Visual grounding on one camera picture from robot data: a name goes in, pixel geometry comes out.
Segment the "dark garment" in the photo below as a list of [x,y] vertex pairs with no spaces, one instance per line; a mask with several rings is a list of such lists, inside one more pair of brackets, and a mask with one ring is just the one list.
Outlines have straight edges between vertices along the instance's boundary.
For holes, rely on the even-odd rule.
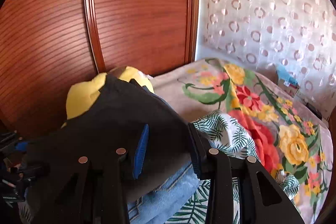
[[115,147],[125,140],[136,148],[144,124],[149,140],[142,173],[137,180],[123,182],[127,202],[134,202],[154,190],[190,161],[186,138],[188,126],[159,97],[138,85],[107,75],[101,94],[91,108],[67,121],[67,126],[29,144],[27,162],[43,161],[51,166],[48,177],[39,179],[29,195],[47,199],[63,165],[86,156],[94,169],[108,161]]

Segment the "floral bedspread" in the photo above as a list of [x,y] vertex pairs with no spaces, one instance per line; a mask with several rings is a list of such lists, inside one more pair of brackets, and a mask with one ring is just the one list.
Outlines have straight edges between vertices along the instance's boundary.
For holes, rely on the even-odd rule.
[[305,223],[314,223],[328,192],[333,148],[329,130],[304,105],[264,76],[218,59],[188,64],[151,82],[190,122],[216,109],[236,118],[268,172],[298,180],[294,203]]

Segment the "blue denim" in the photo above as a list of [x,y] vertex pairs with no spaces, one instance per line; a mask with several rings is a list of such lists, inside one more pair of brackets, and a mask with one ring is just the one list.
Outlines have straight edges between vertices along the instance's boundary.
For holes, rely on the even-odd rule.
[[163,224],[187,202],[199,183],[191,162],[187,163],[161,186],[127,205],[131,224]]

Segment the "bed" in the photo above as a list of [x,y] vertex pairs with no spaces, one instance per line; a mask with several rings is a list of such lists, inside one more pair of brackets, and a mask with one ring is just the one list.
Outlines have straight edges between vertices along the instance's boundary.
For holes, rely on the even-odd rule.
[[[192,63],[198,8],[199,0],[0,0],[1,123],[27,139],[45,135],[65,121],[71,85],[133,66],[156,76],[155,93],[187,121],[217,109],[237,118],[267,170],[299,181],[295,205],[314,223],[333,186],[330,131],[263,75],[224,60]],[[306,143],[298,140],[299,155],[284,146],[291,130]]]

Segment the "yellow cloth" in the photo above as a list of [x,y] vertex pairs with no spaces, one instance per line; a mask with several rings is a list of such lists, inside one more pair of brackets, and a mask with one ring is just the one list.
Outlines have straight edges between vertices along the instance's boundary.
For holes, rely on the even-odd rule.
[[[75,118],[89,110],[100,95],[99,89],[105,84],[106,75],[107,73],[100,73],[91,81],[71,86],[66,102],[67,119]],[[145,85],[150,92],[154,93],[151,82],[136,68],[126,67],[119,79],[126,82],[135,79],[140,86]]]

